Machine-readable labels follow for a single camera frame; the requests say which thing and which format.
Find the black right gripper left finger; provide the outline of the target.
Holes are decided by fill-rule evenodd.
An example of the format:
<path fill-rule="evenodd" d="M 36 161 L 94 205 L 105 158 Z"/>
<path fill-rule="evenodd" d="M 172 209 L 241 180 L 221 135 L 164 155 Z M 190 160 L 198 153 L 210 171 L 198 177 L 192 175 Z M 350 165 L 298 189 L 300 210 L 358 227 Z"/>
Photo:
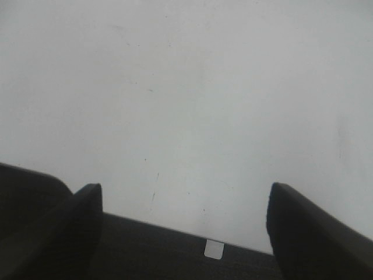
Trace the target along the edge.
<path fill-rule="evenodd" d="M 1 279 L 90 279 L 103 224 L 100 184 L 88 184 L 1 241 Z"/>

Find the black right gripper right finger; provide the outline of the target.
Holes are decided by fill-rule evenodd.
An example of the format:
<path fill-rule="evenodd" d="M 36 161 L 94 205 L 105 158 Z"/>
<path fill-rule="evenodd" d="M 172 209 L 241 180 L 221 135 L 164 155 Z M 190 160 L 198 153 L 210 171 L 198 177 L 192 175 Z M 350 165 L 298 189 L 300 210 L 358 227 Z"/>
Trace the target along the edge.
<path fill-rule="evenodd" d="M 266 229 L 284 279 L 372 279 L 372 240 L 287 184 L 272 184 Z"/>

